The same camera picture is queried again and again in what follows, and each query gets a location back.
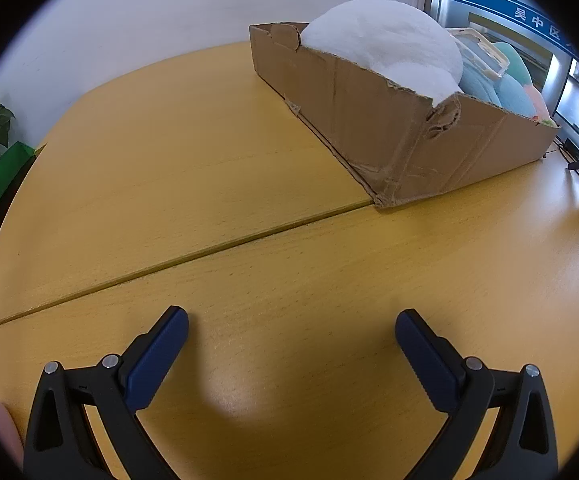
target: white fluffy plush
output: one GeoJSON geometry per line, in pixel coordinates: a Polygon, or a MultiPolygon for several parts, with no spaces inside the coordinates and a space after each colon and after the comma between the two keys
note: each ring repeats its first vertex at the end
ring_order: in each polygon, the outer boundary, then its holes
{"type": "Polygon", "coordinates": [[[392,0],[352,0],[328,10],[301,44],[348,59],[431,97],[435,106],[460,92],[463,59],[447,30],[415,7],[392,0]]]}

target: pink plush toy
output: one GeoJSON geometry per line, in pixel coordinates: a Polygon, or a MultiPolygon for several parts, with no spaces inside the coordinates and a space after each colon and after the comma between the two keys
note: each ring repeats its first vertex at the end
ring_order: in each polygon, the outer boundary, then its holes
{"type": "Polygon", "coordinates": [[[547,106],[545,106],[545,101],[543,96],[540,94],[533,85],[523,85],[525,93],[529,96],[534,108],[536,109],[536,115],[539,121],[550,119],[549,112],[547,111],[547,106]]]}
{"type": "Polygon", "coordinates": [[[9,452],[12,460],[22,469],[23,449],[16,425],[7,408],[0,403],[0,443],[9,452]]]}

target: torn cardboard edge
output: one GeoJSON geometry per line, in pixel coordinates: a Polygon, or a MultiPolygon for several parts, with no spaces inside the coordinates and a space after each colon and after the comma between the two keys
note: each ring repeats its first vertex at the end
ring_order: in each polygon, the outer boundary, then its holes
{"type": "Polygon", "coordinates": [[[557,128],[465,94],[437,105],[301,46],[306,23],[250,27],[254,68],[380,208],[442,194],[543,156],[557,128]]]}

